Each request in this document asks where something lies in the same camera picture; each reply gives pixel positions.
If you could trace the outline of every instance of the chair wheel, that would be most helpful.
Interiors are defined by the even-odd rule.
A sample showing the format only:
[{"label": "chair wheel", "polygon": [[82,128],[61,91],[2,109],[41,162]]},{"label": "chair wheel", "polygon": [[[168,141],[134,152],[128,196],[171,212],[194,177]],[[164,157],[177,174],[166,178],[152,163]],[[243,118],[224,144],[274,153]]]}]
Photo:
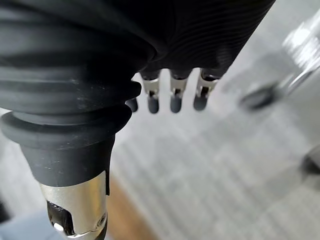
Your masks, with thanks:
[{"label": "chair wheel", "polygon": [[156,114],[159,111],[158,98],[148,97],[148,108],[149,108],[150,113]]},{"label": "chair wheel", "polygon": [[180,112],[181,106],[182,106],[182,99],[176,95],[172,96],[170,101],[171,112],[175,114]]},{"label": "chair wheel", "polygon": [[259,110],[278,100],[275,85],[266,86],[245,96],[240,104],[250,110]]},{"label": "chair wheel", "polygon": [[193,101],[193,108],[197,111],[202,111],[207,106],[208,99],[205,96],[195,96]]},{"label": "chair wheel", "polygon": [[139,108],[139,107],[138,107],[138,102],[137,102],[137,99],[136,99],[136,98],[132,98],[132,99],[126,101],[125,104],[126,104],[127,106],[129,106],[129,108],[131,109],[131,111],[132,111],[133,113],[135,113],[136,111],[138,111],[138,108]]}]

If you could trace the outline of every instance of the floor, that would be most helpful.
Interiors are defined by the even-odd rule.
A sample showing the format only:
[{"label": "floor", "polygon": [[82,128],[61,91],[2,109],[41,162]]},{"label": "floor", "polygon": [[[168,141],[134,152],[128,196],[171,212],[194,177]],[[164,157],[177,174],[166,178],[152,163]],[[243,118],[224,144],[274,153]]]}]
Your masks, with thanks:
[{"label": "floor", "polygon": [[[292,71],[282,41],[319,8],[318,0],[277,0],[203,112],[192,108],[198,69],[178,114],[170,113],[167,71],[158,114],[138,98],[139,111],[117,135],[111,169],[158,239],[320,238],[320,176],[302,168],[320,142],[320,75],[263,111],[238,104]],[[44,207],[19,147],[2,135],[0,198],[15,216]]]}]

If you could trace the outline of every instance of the robotic hand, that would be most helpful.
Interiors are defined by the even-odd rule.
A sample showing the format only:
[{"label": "robotic hand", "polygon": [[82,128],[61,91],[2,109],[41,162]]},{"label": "robotic hand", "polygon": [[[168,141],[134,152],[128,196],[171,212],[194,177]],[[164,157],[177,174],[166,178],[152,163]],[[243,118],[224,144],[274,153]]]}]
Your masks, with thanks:
[{"label": "robotic hand", "polygon": [[3,133],[20,144],[65,239],[102,240],[115,134],[141,87],[156,113],[158,76],[171,69],[171,110],[203,68],[194,107],[204,109],[274,0],[2,0]]}]

